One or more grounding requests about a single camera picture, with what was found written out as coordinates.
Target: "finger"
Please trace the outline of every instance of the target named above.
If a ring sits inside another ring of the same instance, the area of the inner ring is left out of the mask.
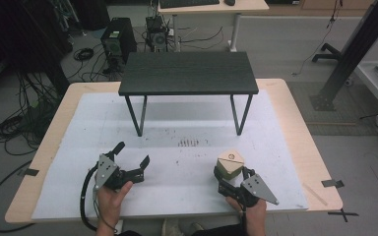
[[[241,206],[239,205],[237,200],[231,197],[226,197],[225,200],[227,203],[229,203],[230,206],[232,206],[232,208],[234,208],[237,211],[241,211]]]
[[[127,196],[128,192],[130,192],[132,187],[133,187],[133,182],[128,181],[127,183],[125,183],[125,185],[122,186],[121,190],[116,195],[115,202],[118,204],[121,204],[125,196]]]

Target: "person's left hand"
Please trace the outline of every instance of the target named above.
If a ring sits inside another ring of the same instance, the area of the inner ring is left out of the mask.
[[[115,192],[105,186],[97,191],[97,202],[99,208],[99,222],[97,232],[109,231],[113,232],[112,227],[118,223],[121,204],[125,196],[133,187],[133,182],[128,181],[119,192]]]

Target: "black keyboard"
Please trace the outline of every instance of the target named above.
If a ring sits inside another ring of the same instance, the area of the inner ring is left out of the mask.
[[[219,4],[220,0],[159,0],[162,9]]]

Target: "black pole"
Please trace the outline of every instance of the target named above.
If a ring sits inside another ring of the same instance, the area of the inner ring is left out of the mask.
[[[337,93],[377,40],[378,0],[369,7],[356,30],[328,81],[317,95],[310,96],[315,110],[334,110],[333,100]]]

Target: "black tabletop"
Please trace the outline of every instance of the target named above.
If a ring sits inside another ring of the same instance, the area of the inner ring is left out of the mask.
[[[257,94],[245,52],[130,53],[119,95]]]

